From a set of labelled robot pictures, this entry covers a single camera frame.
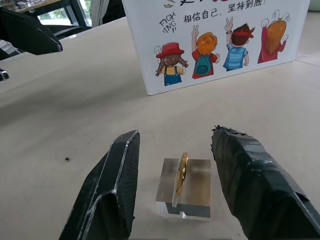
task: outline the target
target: cartoon child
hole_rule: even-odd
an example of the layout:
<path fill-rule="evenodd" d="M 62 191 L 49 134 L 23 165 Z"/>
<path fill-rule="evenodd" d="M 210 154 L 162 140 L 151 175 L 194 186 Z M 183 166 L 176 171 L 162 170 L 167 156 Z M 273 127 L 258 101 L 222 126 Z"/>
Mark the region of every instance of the cartoon child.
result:
<path fill-rule="evenodd" d="M 193 79 L 200 79 L 214 74 L 214 63 L 220 61 L 220 54 L 213 54 L 218 39 L 212 32 L 207 32 L 199 37 L 199 25 L 193 26 L 192 35 L 192 57 L 195 60 Z"/>
<path fill-rule="evenodd" d="M 243 64 L 249 65 L 249 55 L 247 49 L 244 48 L 249 43 L 249 39 L 253 39 L 252 33 L 255 27 L 250 30 L 248 24 L 244 24 L 241 27 L 236 28 L 232 32 L 233 20 L 231 17 L 230 21 L 226 19 L 226 47 L 228 48 L 228 55 L 226 57 L 223 67 L 226 71 L 232 71 L 236 69 L 242 69 Z"/>
<path fill-rule="evenodd" d="M 157 46 L 154 51 L 157 53 L 156 58 L 160 59 L 159 67 L 155 75 L 157 77 L 159 77 L 160 74 L 164 75 L 165 86 L 181 83 L 181 75 L 184 75 L 186 71 L 176 65 L 180 63 L 183 67 L 187 68 L 189 64 L 181 58 L 181 55 L 185 51 L 179 48 L 179 43 L 167 43 L 163 45 L 162 50 Z"/>
<path fill-rule="evenodd" d="M 274 21 L 268 26 L 268 18 L 261 22 L 261 52 L 258 59 L 258 64 L 273 61 L 278 59 L 278 52 L 285 49 L 288 35 L 284 35 L 287 28 L 287 22 L 290 22 L 290 14 L 286 13 L 282 18 L 279 18 L 280 11 L 275 10 L 272 17 Z"/>

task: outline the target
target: overalls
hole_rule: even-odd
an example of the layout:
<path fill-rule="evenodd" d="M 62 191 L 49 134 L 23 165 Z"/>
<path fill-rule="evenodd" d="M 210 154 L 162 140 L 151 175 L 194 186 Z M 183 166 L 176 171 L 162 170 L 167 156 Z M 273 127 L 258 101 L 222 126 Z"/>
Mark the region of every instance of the overalls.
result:
<path fill-rule="evenodd" d="M 177 71 L 177 67 L 174 67 L 174 75 L 167 74 L 167 66 L 164 67 L 164 85 L 169 86 L 173 84 L 181 83 L 181 76 Z"/>

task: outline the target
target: white table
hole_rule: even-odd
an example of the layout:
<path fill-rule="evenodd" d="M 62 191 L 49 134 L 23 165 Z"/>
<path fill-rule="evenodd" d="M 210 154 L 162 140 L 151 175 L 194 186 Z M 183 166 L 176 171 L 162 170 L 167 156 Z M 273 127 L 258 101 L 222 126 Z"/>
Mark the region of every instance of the white table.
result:
<path fill-rule="evenodd" d="M 297 61 L 155 96 L 126 19 L 64 40 L 64 52 L 1 61 L 11 76 L 0 83 L 1 239 L 57 240 L 87 174 L 133 129 L 141 144 L 132 239 L 244 239 L 214 164 L 211 222 L 156 212 L 164 158 L 213 159 L 218 124 L 260 140 L 320 211 L 319 21 L 308 15 Z"/>

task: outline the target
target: poster board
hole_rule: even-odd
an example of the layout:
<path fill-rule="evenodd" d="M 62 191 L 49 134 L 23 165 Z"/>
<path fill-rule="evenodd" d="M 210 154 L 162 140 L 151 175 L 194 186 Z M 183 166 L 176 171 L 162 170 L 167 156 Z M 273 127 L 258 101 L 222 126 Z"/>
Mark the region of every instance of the poster board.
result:
<path fill-rule="evenodd" d="M 309 0 L 122 0 L 148 95 L 293 61 Z"/>

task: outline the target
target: coin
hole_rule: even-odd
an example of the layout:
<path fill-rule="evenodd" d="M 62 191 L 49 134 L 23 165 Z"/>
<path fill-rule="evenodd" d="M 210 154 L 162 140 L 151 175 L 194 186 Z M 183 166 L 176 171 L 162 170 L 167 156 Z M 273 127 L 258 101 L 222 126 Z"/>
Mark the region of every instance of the coin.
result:
<path fill-rule="evenodd" d="M 188 153 L 183 153 L 181 160 L 179 162 L 178 171 L 175 180 L 175 193 L 180 196 L 186 180 L 187 166 L 188 166 L 189 156 Z"/>

